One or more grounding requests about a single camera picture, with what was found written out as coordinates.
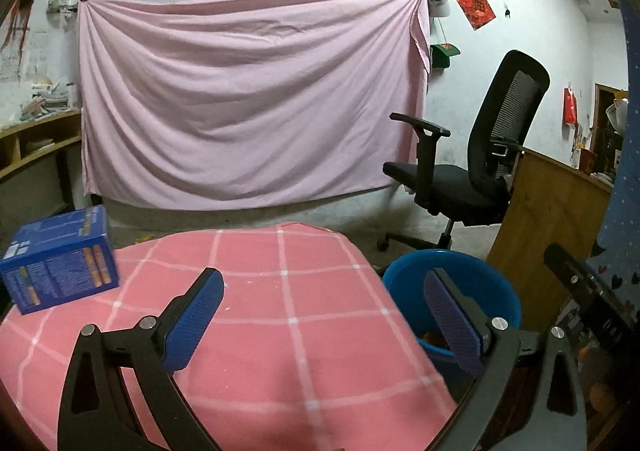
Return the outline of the pink checkered tablecloth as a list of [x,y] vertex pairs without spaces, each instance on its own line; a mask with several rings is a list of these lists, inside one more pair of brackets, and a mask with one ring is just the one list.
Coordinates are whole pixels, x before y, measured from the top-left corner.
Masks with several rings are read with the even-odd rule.
[[119,285],[1,326],[1,379],[48,447],[79,332],[158,315],[201,271],[226,290],[175,379],[226,450],[422,450],[454,401],[344,235],[303,224],[168,235],[119,249]]

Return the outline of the large pink hanging sheet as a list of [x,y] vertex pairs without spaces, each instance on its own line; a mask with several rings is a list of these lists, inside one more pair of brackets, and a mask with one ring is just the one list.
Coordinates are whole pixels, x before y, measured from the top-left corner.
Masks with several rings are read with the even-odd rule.
[[427,0],[87,0],[82,178],[135,208],[232,211],[384,187],[416,157]]

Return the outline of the red tassel wall ornament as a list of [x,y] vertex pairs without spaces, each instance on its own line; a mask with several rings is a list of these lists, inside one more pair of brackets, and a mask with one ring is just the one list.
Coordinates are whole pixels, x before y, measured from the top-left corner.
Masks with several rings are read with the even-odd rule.
[[1,61],[7,71],[16,72],[20,68],[34,3],[35,0],[16,0],[6,19],[8,26],[1,45]]

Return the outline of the green hanging box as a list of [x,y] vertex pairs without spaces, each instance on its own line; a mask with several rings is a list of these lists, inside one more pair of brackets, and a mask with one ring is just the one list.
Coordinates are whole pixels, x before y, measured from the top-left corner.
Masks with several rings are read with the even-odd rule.
[[431,47],[432,67],[435,70],[446,70],[451,66],[451,59],[460,54],[460,49],[453,44],[434,44]]

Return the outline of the wooden cabinet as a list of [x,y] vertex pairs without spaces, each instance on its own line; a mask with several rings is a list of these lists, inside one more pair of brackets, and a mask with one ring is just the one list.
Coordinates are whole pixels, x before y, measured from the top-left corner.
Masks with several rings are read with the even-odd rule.
[[612,187],[560,161],[524,150],[515,166],[511,201],[487,263],[512,284],[521,302],[521,327],[541,332],[570,293],[544,264],[558,243],[586,259],[603,223]]

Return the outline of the blue plastic bucket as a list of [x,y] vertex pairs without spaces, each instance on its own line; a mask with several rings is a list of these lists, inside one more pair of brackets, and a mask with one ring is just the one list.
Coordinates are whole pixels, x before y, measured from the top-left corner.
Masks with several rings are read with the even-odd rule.
[[444,249],[398,258],[383,284],[427,356],[436,364],[480,372],[489,346],[488,323],[521,327],[521,303],[512,285],[478,258]]

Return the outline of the red paper on wall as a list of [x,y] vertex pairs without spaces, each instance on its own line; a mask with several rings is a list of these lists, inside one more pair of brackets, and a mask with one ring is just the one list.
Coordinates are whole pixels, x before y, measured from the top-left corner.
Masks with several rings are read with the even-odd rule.
[[455,0],[474,31],[496,18],[488,0]]

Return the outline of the wooden shelf desk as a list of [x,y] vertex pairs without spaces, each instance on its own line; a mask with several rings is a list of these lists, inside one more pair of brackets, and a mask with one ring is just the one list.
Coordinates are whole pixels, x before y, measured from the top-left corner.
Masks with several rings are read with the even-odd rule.
[[81,141],[81,112],[50,113],[39,119],[15,124],[1,130],[1,182],[27,170],[41,160],[54,157],[58,190],[62,205],[54,215],[73,211],[72,178],[66,150]]

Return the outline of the blue cardboard box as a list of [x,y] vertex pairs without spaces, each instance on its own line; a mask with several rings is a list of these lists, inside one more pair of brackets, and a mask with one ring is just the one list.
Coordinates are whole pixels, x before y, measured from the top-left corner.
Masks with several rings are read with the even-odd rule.
[[21,226],[1,256],[1,277],[29,315],[119,286],[102,205]]

